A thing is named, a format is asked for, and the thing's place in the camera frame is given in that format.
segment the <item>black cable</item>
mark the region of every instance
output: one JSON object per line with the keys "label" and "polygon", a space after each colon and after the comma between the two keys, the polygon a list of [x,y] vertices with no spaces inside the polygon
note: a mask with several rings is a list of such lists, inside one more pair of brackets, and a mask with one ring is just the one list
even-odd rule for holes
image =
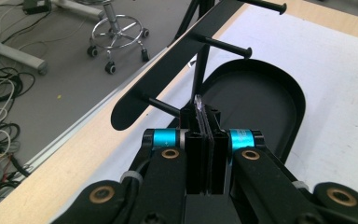
{"label": "black cable", "polygon": [[[150,160],[141,162],[139,166],[136,167],[135,171],[145,177],[145,172],[149,163]],[[125,224],[129,222],[133,205],[135,204],[136,197],[139,193],[140,184],[141,183],[137,179],[130,176],[123,179],[122,186],[126,190],[126,200],[120,212],[115,217],[114,224]]]}
{"label": "black cable", "polygon": [[29,91],[29,90],[34,86],[34,83],[35,83],[35,81],[36,81],[36,78],[34,77],[33,74],[31,74],[31,73],[25,73],[25,72],[18,73],[17,75],[18,75],[19,77],[20,77],[21,75],[30,76],[30,77],[31,77],[31,80],[32,80],[32,83],[30,84],[30,86],[29,86],[27,89],[25,89],[25,91],[20,92],[18,95],[16,95],[16,97],[19,97],[19,96],[22,96],[23,94],[25,94],[27,91]]}
{"label": "black cable", "polygon": [[[15,96],[19,95],[22,92],[22,81],[18,77],[9,77],[8,80],[10,80],[14,85],[13,94],[9,92],[7,94],[0,95],[0,103],[7,101],[10,95],[12,95],[12,98],[15,98]],[[10,83],[5,80],[0,80],[0,86],[5,85],[10,85]]]}
{"label": "black cable", "polygon": [[25,177],[30,176],[30,173],[22,168],[22,166],[20,166],[14,155],[11,155],[11,163],[13,163],[13,166],[20,172],[20,174],[24,175]]}
{"label": "black cable", "polygon": [[40,21],[42,21],[43,19],[45,19],[49,14],[50,14],[51,10],[49,10],[43,17],[39,18],[39,20],[35,21],[34,23],[32,23],[30,26],[27,26],[23,29],[20,29],[19,31],[15,32],[14,34],[10,35],[8,38],[6,38],[4,41],[2,41],[2,44],[5,44],[9,39],[11,39],[12,37],[14,37],[15,35],[22,35],[25,34],[29,31],[23,32],[27,29],[32,28],[33,26],[37,25]]}
{"label": "black cable", "polygon": [[7,173],[7,179],[8,180],[13,179],[16,173],[18,173],[18,171]]}
{"label": "black cable", "polygon": [[[10,136],[10,142],[14,142],[20,135],[21,129],[20,126],[16,123],[0,123],[0,130],[7,132]],[[0,140],[0,146],[7,145],[7,137]]]}

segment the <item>gray carpet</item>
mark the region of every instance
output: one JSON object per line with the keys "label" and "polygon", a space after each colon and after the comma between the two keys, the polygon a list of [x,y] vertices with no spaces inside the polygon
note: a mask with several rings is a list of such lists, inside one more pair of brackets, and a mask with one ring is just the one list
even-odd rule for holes
{"label": "gray carpet", "polygon": [[324,0],[324,1],[306,0],[306,1],[358,16],[358,0]]}
{"label": "gray carpet", "polygon": [[[7,1],[10,4],[21,2]],[[153,57],[172,42],[189,2],[116,0],[113,4],[117,14],[131,15],[150,30],[150,36],[144,39],[144,45]],[[0,17],[9,8],[0,7]],[[5,31],[1,39],[32,24],[43,15],[27,16]],[[2,21],[2,30],[24,16],[21,7],[12,9]],[[131,45],[114,51],[117,71],[108,75],[104,71],[106,53],[100,50],[96,58],[91,58],[86,53],[90,32],[98,20],[85,19],[85,16],[73,11],[53,7],[51,14],[31,32],[8,42],[10,46],[17,48],[35,41],[64,37],[76,31],[63,40],[48,42],[46,45],[33,44],[22,49],[46,60],[48,73],[40,76],[32,69],[21,69],[17,65],[18,69],[35,74],[34,86],[16,100],[7,118],[7,122],[17,123],[21,127],[21,150],[16,154],[20,163],[30,160],[145,64],[141,60],[139,46]],[[4,58],[0,58],[0,62],[4,65],[14,64]]]}

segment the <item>bolt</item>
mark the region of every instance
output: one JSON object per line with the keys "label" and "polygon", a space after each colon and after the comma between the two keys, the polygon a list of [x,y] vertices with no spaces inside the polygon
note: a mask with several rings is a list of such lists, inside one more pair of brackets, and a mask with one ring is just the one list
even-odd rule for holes
{"label": "bolt", "polygon": [[97,192],[95,192],[95,197],[98,199],[103,199],[109,195],[109,190],[107,189],[100,189]]}
{"label": "bolt", "polygon": [[162,215],[158,213],[149,213],[141,222],[141,224],[166,224]]}

